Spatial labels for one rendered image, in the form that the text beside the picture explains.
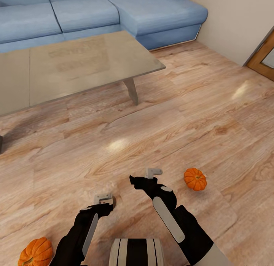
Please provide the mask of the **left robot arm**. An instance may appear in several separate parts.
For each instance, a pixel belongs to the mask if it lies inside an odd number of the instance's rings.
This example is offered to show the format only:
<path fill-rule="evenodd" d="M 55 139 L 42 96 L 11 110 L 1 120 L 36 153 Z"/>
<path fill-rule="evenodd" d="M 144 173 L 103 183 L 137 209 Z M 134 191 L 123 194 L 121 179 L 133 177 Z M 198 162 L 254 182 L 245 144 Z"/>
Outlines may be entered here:
<path fill-rule="evenodd" d="M 85 260 L 98 220 L 113 211 L 113 204 L 100 201 L 112 199 L 110 193 L 94 195 L 94 206 L 83 208 L 75 218 L 74 226 L 58 244 L 56 255 L 49 266 L 80 266 Z"/>

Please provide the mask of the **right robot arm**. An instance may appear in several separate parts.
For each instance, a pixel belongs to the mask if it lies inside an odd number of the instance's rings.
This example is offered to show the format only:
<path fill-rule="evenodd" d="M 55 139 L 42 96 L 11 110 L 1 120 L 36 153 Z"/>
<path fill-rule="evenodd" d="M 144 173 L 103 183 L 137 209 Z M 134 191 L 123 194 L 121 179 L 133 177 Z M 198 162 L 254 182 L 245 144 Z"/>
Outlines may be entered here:
<path fill-rule="evenodd" d="M 135 189 L 143 189 L 171 235 L 183 251 L 190 266 L 234 266 L 183 205 L 176 208 L 174 191 L 157 184 L 153 175 L 162 175 L 160 168 L 147 168 L 144 177 L 129 176 Z"/>

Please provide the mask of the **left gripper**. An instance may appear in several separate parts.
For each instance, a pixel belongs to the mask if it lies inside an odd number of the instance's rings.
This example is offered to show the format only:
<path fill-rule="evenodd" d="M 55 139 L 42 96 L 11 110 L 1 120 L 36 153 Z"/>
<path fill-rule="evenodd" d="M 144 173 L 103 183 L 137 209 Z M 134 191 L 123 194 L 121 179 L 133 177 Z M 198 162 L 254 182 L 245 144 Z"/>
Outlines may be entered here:
<path fill-rule="evenodd" d="M 98 204 L 94 206 L 99 209 L 100 217 L 108 216 L 113 211 L 113 204 L 110 205 L 109 203 L 106 203 L 106 204 Z"/>

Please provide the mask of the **pillar candle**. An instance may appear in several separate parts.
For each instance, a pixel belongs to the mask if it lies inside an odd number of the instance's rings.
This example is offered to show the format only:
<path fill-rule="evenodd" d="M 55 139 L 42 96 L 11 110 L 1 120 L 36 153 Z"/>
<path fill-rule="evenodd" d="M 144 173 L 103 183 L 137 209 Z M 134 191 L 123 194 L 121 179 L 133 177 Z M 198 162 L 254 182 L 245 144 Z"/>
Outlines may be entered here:
<path fill-rule="evenodd" d="M 113 204 L 113 209 L 116 206 L 116 198 L 115 198 L 115 196 L 113 196 L 112 199 L 102 200 L 100 202 L 101 202 L 101 204 L 106 204 L 106 203 L 109 203 L 110 205 Z"/>

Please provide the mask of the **pumpkin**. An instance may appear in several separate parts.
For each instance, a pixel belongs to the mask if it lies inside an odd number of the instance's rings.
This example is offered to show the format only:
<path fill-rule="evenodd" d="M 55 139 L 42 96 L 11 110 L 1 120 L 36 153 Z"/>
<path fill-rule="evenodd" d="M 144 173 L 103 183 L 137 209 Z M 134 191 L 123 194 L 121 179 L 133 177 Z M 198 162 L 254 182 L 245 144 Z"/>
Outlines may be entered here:
<path fill-rule="evenodd" d="M 204 190 L 207 185 L 206 177 L 196 168 L 187 169 L 184 173 L 184 177 L 187 186 L 194 191 Z"/>
<path fill-rule="evenodd" d="M 46 237 L 35 239 L 21 252 L 18 266 L 49 266 L 52 243 Z"/>

